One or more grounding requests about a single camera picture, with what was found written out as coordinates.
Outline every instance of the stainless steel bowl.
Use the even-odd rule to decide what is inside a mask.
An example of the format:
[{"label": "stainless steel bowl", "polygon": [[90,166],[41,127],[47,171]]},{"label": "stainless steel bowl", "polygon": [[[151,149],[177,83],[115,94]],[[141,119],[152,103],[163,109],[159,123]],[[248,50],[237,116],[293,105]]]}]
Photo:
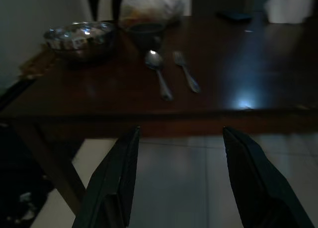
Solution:
[{"label": "stainless steel bowl", "polygon": [[107,55],[114,46],[115,26],[106,22],[80,22],[50,29],[44,34],[48,46],[59,56],[87,62]]}]

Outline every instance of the spoon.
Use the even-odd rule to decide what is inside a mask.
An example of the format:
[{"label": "spoon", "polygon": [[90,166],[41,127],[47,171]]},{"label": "spoon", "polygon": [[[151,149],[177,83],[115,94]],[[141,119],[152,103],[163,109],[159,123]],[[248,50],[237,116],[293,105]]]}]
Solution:
[{"label": "spoon", "polygon": [[164,100],[172,101],[173,96],[167,84],[165,83],[163,76],[161,74],[161,70],[163,68],[163,60],[158,52],[150,50],[146,54],[145,63],[148,68],[155,70],[159,79],[160,84],[160,93]]}]

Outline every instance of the metal fork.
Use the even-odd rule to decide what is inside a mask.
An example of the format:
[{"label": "metal fork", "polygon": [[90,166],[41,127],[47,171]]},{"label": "metal fork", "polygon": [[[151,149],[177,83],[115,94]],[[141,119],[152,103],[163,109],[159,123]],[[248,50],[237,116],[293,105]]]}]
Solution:
[{"label": "metal fork", "polygon": [[191,76],[191,74],[187,68],[187,63],[184,59],[182,52],[179,52],[179,51],[173,52],[173,57],[174,57],[174,62],[178,66],[183,68],[185,77],[187,78],[187,81],[188,81],[188,84],[189,84],[191,90],[195,93],[200,93],[201,88],[199,87],[199,84],[195,81],[195,79]]}]

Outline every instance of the dining table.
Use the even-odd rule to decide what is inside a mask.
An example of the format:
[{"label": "dining table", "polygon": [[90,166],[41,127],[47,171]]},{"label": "dining table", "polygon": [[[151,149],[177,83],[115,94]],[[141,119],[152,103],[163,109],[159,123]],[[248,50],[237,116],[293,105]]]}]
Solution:
[{"label": "dining table", "polygon": [[[183,17],[166,28],[159,53],[174,100],[162,100],[154,71],[118,29],[103,60],[52,68],[0,112],[32,151],[72,211],[85,188],[72,162],[50,142],[116,138],[135,125],[143,137],[221,134],[231,126],[250,134],[318,130],[318,18],[270,24],[218,16]],[[201,87],[193,93],[173,52],[181,51]]]}]

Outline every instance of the plastic bag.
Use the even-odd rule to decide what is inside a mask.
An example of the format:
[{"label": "plastic bag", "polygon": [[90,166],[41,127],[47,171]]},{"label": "plastic bag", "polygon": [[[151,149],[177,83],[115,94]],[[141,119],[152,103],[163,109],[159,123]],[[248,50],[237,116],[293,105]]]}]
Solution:
[{"label": "plastic bag", "polygon": [[183,15],[182,0],[123,0],[119,25],[128,28],[137,23],[172,23]]}]

